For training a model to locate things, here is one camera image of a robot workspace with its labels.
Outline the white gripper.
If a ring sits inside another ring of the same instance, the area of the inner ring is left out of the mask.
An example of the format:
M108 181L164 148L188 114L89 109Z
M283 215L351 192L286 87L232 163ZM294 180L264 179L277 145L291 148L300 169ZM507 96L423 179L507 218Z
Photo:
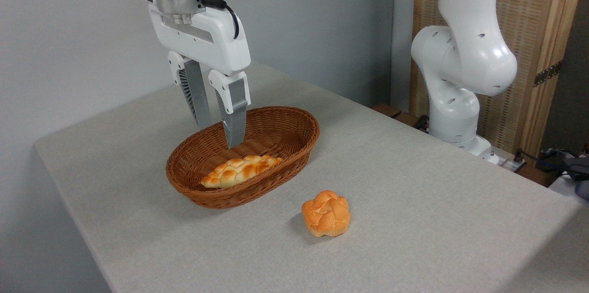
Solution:
M181 87L198 127L212 125L202 63L213 68L208 79L215 88L228 148L242 144L246 107L251 104L244 70L252 62L242 23L236 39L233 17L225 10L208 8L194 14L191 24L175 24L153 4L148 7L158 39L170 50L167 58L174 83Z

